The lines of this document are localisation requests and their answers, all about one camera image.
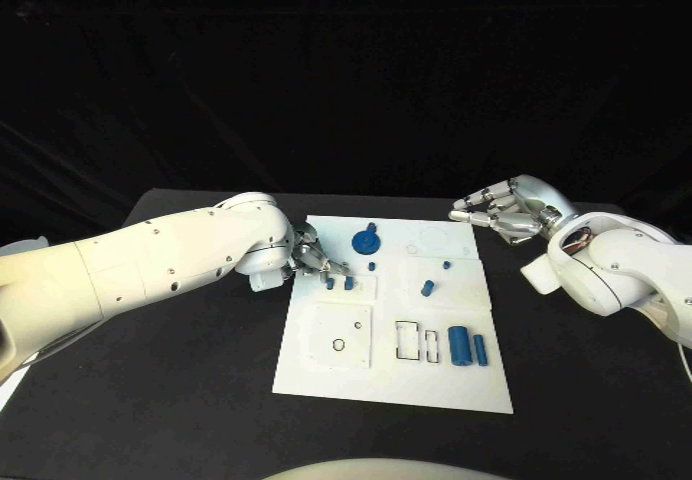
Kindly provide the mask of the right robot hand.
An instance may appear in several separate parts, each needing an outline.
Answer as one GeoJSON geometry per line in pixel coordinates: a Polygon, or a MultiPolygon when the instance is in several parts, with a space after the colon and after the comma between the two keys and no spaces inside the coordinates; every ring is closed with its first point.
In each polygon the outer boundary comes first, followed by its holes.
{"type": "Polygon", "coordinates": [[[512,246],[533,237],[549,240],[578,216],[559,190],[526,174],[466,195],[448,212],[453,221],[492,229],[512,246]]]}

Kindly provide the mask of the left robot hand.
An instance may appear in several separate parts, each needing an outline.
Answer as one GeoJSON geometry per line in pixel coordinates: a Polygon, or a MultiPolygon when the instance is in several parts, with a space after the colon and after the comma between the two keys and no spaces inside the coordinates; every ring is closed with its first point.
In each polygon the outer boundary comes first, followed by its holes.
{"type": "Polygon", "coordinates": [[[293,275],[317,275],[321,282],[327,281],[329,276],[349,276],[350,270],[344,263],[329,259],[319,234],[314,227],[307,223],[291,226],[293,239],[288,241],[290,256],[282,266],[282,275],[288,279],[293,275]]]}

